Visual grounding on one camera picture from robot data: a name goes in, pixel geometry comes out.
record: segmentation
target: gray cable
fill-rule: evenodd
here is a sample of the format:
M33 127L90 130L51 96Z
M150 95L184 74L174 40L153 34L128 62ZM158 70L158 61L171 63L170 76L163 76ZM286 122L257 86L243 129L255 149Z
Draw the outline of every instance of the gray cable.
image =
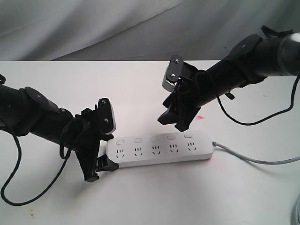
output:
M230 149L222 144L219 144L217 142L212 142L212 145L214 147L220 147L220 148L224 149L225 151L227 151L228 153L230 153L242 160L253 162L253 163L264 164L264 165L282 165L282 164L292 163L292 162L296 162L296 161L300 160L300 157L295 157L295 158L282 160L282 161L271 161L271 162L270 161L261 161L261 160L257 160L257 159L253 159L253 158L249 158L247 156L241 155L241 154L233 151L232 149ZM292 223L292 225L300 225L300 195L298 196L295 206L292 210L291 223Z

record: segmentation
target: table surface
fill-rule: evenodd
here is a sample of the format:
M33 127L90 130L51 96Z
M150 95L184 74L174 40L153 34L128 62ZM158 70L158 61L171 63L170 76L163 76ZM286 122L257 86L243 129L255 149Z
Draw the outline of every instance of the table surface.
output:
M216 61L190 62L207 69ZM115 137L176 132L157 122L168 92L161 81L166 61L147 62L0 62L0 73L13 88L33 87L59 107L78 114L109 98L114 107ZM235 118L252 122L287 108L294 77L272 77L236 89L233 101L222 97ZM217 101L205 105L190 130L252 158L281 160L300 155L300 92L291 112L262 124L243 127L229 120ZM38 195L62 164L58 145L34 135L20 138L22 162L6 195L22 202ZM0 132L0 184L13 170L17 149ZM102 144L100 152L105 150ZM300 163L253 165L215 150L209 161L141 166L100 173L83 181L75 154L42 198L22 207L0 201L0 224L128 225L282 225L288 224L300 191Z

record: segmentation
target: wrinkled fabric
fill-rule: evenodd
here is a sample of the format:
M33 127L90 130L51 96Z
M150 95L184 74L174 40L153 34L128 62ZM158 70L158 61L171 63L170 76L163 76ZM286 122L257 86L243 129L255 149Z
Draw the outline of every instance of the wrinkled fabric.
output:
M0 60L219 60L298 0L0 0Z

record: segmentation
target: electrical outlet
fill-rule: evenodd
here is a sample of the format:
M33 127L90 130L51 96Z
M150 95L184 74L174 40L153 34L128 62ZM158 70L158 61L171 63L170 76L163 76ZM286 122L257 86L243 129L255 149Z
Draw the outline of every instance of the electrical outlet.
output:
M106 154L119 168L211 158L213 146L203 131L114 138Z

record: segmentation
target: power socket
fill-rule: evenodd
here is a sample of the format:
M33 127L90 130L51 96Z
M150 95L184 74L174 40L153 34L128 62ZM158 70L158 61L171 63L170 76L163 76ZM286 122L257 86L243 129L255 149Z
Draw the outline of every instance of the power socket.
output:
M213 146L203 131L114 138L107 142L107 157L119 168L210 159Z

